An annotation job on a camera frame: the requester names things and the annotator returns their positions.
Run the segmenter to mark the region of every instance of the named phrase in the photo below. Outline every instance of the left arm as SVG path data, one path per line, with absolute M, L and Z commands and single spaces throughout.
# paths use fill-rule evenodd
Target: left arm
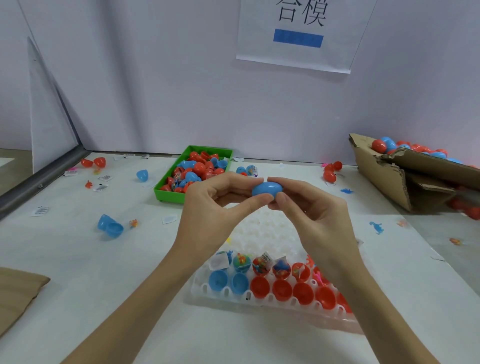
M 192 184 L 175 242 L 142 284 L 62 364 L 131 364 L 163 311 L 190 276 L 211 257 L 240 221 L 273 200 L 254 197 L 263 178 L 228 172 Z M 229 203 L 239 203 L 225 209 Z

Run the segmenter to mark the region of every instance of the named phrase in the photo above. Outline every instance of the right hand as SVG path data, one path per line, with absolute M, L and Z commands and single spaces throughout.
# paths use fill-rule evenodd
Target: right hand
M 304 181 L 279 177 L 268 180 L 283 187 L 268 207 L 285 213 L 297 229 L 303 248 L 328 280 L 341 285 L 346 275 L 365 267 L 343 198 Z

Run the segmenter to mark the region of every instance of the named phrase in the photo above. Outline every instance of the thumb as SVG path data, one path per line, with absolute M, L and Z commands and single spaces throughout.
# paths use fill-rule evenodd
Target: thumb
M 258 194 L 247 198 L 245 201 L 239 203 L 235 207 L 229 208 L 233 222 L 237 225 L 244 218 L 249 216 L 252 212 L 255 212 L 259 208 L 269 204 L 273 201 L 271 194 Z
M 308 217 L 303 213 L 301 208 L 284 192 L 278 192 L 276 194 L 275 201 L 283 211 L 285 216 L 292 222 L 295 228 L 298 230 Z

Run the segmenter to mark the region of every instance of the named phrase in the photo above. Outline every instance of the blue rectangle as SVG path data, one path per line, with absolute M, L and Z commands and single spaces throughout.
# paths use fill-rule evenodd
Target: blue rectangle
M 324 36 L 317 34 L 293 32 L 291 30 L 275 29 L 273 36 L 274 42 L 296 44 L 298 46 L 307 46 L 320 48 Z

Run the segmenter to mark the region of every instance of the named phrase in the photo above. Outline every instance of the forearm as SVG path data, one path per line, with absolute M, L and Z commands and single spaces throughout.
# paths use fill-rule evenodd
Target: forearm
M 438 363 L 364 266 L 340 289 L 380 363 Z
M 176 251 L 159 266 L 62 364 L 130 364 L 183 284 L 195 271 Z

